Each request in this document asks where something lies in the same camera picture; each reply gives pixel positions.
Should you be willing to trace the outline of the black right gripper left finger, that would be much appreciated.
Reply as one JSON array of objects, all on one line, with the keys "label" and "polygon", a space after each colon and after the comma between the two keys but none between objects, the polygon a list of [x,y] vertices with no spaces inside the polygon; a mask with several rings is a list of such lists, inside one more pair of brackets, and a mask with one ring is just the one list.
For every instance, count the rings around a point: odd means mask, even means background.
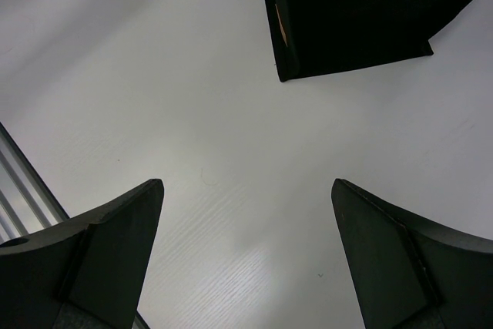
[{"label": "black right gripper left finger", "polygon": [[148,180],[1,245],[3,328],[131,328],[163,206]]}]

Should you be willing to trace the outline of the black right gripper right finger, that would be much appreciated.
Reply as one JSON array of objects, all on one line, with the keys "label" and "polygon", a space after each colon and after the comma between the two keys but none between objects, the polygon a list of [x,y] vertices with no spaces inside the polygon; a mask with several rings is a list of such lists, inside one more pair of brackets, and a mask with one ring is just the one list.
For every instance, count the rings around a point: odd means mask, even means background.
[{"label": "black right gripper right finger", "polygon": [[334,216],[367,328],[490,328],[492,242],[337,179]]}]

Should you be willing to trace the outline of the black canvas bag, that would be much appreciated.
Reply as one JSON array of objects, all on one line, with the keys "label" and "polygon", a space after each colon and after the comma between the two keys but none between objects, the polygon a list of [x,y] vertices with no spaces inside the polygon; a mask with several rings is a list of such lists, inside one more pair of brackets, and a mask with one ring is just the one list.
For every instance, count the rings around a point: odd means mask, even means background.
[{"label": "black canvas bag", "polygon": [[432,54],[472,0],[264,0],[281,81]]}]

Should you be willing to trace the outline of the aluminium rail front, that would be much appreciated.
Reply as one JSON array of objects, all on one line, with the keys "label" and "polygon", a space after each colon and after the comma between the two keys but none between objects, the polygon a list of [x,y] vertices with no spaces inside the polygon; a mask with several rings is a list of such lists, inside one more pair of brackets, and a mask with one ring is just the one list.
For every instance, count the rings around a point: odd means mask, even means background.
[{"label": "aluminium rail front", "polygon": [[[1,132],[1,245],[70,219],[6,130]],[[146,322],[136,311],[131,328]]]}]

